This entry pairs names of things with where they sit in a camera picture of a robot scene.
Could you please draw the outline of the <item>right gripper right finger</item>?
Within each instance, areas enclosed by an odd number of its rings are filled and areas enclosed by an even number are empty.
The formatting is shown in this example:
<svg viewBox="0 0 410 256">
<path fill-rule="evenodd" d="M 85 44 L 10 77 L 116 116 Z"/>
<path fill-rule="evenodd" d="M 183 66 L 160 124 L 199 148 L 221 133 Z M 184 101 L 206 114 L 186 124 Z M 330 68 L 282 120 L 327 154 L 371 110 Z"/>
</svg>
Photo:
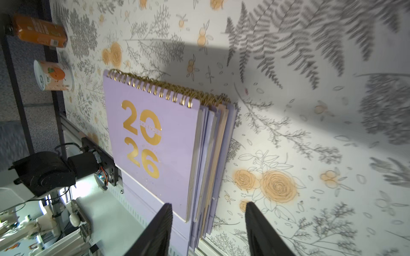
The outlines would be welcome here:
<svg viewBox="0 0 410 256">
<path fill-rule="evenodd" d="M 251 256 L 295 256 L 253 202 L 246 204 L 245 221 Z"/>
</svg>

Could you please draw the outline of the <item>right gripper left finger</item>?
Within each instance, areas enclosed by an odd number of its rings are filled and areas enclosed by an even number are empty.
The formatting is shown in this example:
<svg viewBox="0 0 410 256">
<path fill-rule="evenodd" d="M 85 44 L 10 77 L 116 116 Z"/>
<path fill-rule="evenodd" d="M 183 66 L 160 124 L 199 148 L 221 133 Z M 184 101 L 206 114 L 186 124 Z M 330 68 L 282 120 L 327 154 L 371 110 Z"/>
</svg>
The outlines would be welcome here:
<svg viewBox="0 0 410 256">
<path fill-rule="evenodd" d="M 125 256 L 167 256 L 169 251 L 173 209 L 165 203 Z"/>
</svg>

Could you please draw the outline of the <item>purple 2026 calendar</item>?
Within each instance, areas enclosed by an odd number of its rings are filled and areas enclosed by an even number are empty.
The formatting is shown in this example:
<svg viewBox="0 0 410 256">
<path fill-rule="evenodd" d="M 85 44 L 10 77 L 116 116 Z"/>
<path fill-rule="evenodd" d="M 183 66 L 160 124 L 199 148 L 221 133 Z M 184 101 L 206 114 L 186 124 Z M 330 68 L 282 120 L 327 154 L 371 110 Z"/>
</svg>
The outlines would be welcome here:
<svg viewBox="0 0 410 256">
<path fill-rule="evenodd" d="M 217 138 L 217 162 L 215 171 L 212 176 L 212 189 L 211 194 L 208 199 L 208 209 L 206 218 L 204 218 L 204 226 L 202 229 L 202 236 L 206 237 L 206 234 L 210 234 L 212 229 L 212 222 L 214 220 L 216 206 L 218 201 L 218 193 L 220 192 L 220 187 L 222 183 L 222 175 L 225 169 L 227 155 L 230 149 L 231 138 L 234 129 L 234 123 L 237 116 L 237 110 L 232 103 L 223 102 L 219 106 L 224 106 L 223 109 L 224 118 L 221 118 L 221 124 L 224 125 L 223 134 L 218 135 Z"/>
<path fill-rule="evenodd" d="M 220 153 L 220 158 L 218 161 L 218 166 L 217 166 L 217 171 L 216 171 L 216 180 L 215 180 L 214 190 L 213 190 L 212 198 L 211 198 L 207 234 L 210 234 L 212 230 L 212 223 L 213 223 L 215 213 L 216 213 L 218 196 L 219 196 L 220 188 L 222 184 L 223 172 L 225 170 L 227 156 L 228 156 L 228 152 L 230 149 L 230 143 L 231 143 L 233 130 L 235 126 L 235 120 L 236 120 L 237 112 L 238 112 L 234 104 L 232 103 L 227 104 L 227 110 L 228 110 L 227 123 L 226 123 L 225 132 L 224 132 L 224 136 L 222 140 L 221 153 Z"/>
<path fill-rule="evenodd" d="M 217 133 L 218 133 L 217 130 L 218 130 L 218 124 L 219 124 L 219 121 L 220 121 L 221 111 L 219 111 L 219 110 L 217 109 L 217 106 L 211 106 L 211 107 L 215 107 L 215 108 L 216 108 L 216 109 L 215 109 L 215 113 L 218 114 L 218 121 L 217 121 L 216 130 L 215 130 L 215 139 L 216 139 Z M 199 221 L 199 229 L 200 229 L 200 227 L 201 227 L 201 222 L 202 222 L 202 220 L 203 220 L 203 216 L 202 216 L 201 220 Z M 196 240 L 197 245 L 198 245 L 198 243 L 199 243 L 199 240 L 200 240 L 200 238 L 197 237 L 197 240 Z"/>
<path fill-rule="evenodd" d="M 189 221 L 202 125 L 198 94 L 116 69 L 102 77 L 114 162 Z"/>
<path fill-rule="evenodd" d="M 199 230 L 199 221 L 203 216 L 204 211 L 204 201 L 205 201 L 205 192 L 208 186 L 208 175 L 210 171 L 210 162 L 212 159 L 212 151 L 215 141 L 215 130 L 218 121 L 218 114 L 215 113 L 215 107 L 206 107 L 204 109 L 206 114 L 206 123 L 204 125 L 204 138 L 201 148 L 201 158 L 200 166 L 198 173 L 198 184 L 197 184 L 197 193 L 195 198 L 195 211 L 193 216 L 191 238 L 189 242 L 189 248 L 191 251 L 195 251 L 197 246 L 197 237 Z"/>
</svg>

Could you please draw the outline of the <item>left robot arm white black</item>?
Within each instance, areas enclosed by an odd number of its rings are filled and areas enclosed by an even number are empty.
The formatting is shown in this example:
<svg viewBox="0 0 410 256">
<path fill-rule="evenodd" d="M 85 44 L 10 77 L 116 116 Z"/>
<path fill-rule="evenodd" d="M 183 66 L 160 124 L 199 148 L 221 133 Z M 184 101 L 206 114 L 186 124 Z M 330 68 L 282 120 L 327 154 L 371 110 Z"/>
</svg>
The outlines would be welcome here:
<svg viewBox="0 0 410 256">
<path fill-rule="evenodd" d="M 63 160 L 56 153 L 42 151 L 13 162 L 8 172 L 17 174 L 14 185 L 25 185 L 35 197 L 40 197 L 54 189 L 73 186 L 77 180 L 98 169 L 99 164 L 92 152 Z"/>
</svg>

